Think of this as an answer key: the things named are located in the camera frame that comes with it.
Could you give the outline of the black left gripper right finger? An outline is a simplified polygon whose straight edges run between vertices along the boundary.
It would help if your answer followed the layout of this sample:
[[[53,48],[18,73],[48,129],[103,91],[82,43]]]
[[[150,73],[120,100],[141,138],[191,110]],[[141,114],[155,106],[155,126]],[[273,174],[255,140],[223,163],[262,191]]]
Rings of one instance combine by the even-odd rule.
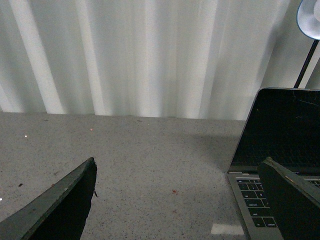
[[[257,171],[283,239],[318,240],[320,189],[271,157]]]

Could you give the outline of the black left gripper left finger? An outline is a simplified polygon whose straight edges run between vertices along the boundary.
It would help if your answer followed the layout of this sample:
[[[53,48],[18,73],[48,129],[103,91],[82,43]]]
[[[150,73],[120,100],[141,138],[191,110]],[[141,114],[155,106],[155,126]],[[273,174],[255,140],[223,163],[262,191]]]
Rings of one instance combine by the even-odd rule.
[[[96,195],[97,165],[88,158],[1,221],[2,240],[79,240]]]

